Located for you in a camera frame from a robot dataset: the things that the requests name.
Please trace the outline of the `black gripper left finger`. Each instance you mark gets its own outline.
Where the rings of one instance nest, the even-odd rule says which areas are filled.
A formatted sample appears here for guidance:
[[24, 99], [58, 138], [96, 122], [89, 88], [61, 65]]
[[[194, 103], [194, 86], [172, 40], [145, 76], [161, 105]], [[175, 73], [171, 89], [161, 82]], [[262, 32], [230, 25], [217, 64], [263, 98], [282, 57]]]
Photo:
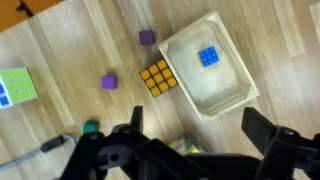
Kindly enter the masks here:
[[130, 120], [130, 126], [139, 132], [143, 132], [143, 107], [135, 106]]

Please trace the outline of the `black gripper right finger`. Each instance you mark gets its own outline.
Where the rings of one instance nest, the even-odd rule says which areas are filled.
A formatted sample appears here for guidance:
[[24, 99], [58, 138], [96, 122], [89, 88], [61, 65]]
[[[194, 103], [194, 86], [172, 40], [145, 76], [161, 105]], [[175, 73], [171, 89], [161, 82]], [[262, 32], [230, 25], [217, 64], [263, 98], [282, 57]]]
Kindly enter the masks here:
[[276, 132], [276, 126], [253, 107], [244, 109], [241, 129], [262, 155]]

